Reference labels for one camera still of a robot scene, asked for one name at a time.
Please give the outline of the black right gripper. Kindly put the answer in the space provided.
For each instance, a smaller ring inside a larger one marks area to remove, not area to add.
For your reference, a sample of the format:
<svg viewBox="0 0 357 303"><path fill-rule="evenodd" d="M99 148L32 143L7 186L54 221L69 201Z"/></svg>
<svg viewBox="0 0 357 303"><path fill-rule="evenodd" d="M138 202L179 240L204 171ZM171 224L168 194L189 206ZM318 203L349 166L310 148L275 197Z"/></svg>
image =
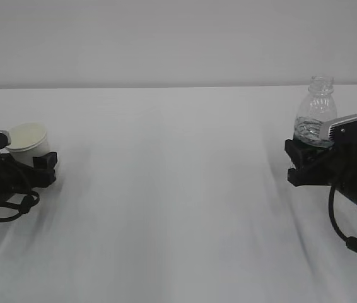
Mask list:
<svg viewBox="0 0 357 303"><path fill-rule="evenodd" d="M331 173L325 165L333 156L332 148L317 148L287 139L284 150L293 164L287 171L289 183L295 187L329 185ZM336 191L357 205L357 143L336 143L334 151L340 163L331 184L329 207L334 206Z"/></svg>

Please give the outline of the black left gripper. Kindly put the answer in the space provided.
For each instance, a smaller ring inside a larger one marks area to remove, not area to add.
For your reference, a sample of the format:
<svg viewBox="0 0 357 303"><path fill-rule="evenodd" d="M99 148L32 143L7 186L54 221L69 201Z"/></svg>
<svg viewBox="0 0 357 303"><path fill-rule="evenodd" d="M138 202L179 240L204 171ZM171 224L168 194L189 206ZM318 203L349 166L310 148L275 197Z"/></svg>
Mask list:
<svg viewBox="0 0 357 303"><path fill-rule="evenodd" d="M14 210L0 221L14 221L38 204L40 196L32 188L47 188L56 181L57 153L33 157L33 166L6 161L0 153L0 208Z"/></svg>

